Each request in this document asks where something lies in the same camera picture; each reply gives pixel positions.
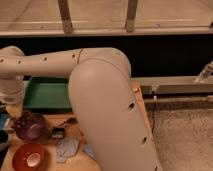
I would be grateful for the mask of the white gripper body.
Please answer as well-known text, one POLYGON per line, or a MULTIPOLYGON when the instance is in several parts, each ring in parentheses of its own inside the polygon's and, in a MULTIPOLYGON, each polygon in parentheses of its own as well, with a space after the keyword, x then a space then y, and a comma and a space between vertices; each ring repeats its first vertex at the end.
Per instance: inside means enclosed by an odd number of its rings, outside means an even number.
POLYGON ((14 105, 23 101, 24 98, 23 81, 17 78, 0 79, 0 102, 14 105))

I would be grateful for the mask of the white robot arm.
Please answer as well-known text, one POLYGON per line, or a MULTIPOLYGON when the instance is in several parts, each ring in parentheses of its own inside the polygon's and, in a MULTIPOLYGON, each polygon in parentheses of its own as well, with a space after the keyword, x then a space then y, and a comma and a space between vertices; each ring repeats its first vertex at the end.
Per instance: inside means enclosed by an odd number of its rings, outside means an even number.
POLYGON ((72 110, 101 171, 163 171, 120 50, 81 48, 27 56, 0 49, 0 101, 18 104, 25 76, 68 80, 72 110))

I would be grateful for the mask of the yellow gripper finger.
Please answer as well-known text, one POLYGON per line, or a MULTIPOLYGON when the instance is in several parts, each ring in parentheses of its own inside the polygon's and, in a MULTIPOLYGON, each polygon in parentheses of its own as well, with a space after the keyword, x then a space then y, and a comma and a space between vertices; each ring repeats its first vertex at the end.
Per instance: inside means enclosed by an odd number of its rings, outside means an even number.
POLYGON ((6 106, 6 111, 12 118, 19 118, 22 115, 22 106, 17 104, 10 104, 6 106))

